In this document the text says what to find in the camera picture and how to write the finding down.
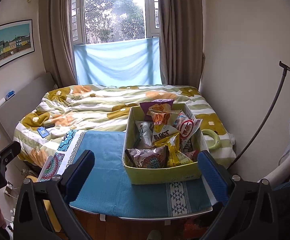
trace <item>brown curtain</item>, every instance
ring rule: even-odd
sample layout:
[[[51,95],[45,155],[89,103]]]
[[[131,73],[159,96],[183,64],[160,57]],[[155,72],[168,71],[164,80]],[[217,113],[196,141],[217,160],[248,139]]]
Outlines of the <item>brown curtain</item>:
[[[46,72],[58,87],[76,85],[71,0],[39,0],[39,35]]]
[[[158,0],[163,84],[199,87],[203,69],[201,0]]]

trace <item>bed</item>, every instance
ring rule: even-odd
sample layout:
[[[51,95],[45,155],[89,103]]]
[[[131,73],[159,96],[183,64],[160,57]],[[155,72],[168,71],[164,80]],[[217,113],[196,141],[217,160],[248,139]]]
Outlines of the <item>bed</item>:
[[[42,167],[48,156],[54,155],[69,130],[125,131],[130,108],[158,98],[186,103],[197,118],[203,119],[201,129],[211,129],[219,135],[221,147],[211,152],[219,164],[227,167],[236,157],[232,149],[232,136],[197,88],[171,85],[104,87],[90,84],[51,91],[53,85],[51,75],[46,73],[0,108],[3,128],[10,138],[21,144],[19,158],[31,164]],[[55,126],[48,129],[49,136],[42,138],[37,128],[50,124]],[[205,139],[208,146],[214,144],[208,135]]]

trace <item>red oval logo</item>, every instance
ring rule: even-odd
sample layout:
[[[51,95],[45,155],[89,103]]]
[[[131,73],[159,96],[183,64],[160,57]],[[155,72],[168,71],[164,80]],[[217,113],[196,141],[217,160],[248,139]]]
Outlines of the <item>red oval logo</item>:
[[[188,119],[184,121],[180,126],[180,137],[181,139],[187,138],[194,128],[194,121],[192,119]]]

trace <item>framed picture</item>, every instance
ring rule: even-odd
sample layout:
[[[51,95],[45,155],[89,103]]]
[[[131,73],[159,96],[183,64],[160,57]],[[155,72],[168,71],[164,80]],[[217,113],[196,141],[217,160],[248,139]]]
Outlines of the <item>framed picture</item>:
[[[35,51],[33,20],[0,25],[0,67]]]

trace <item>window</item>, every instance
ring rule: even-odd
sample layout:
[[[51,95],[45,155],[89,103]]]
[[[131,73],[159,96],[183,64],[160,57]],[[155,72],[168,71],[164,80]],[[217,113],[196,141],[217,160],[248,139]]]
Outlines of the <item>window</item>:
[[[158,0],[72,0],[74,44],[159,37]]]

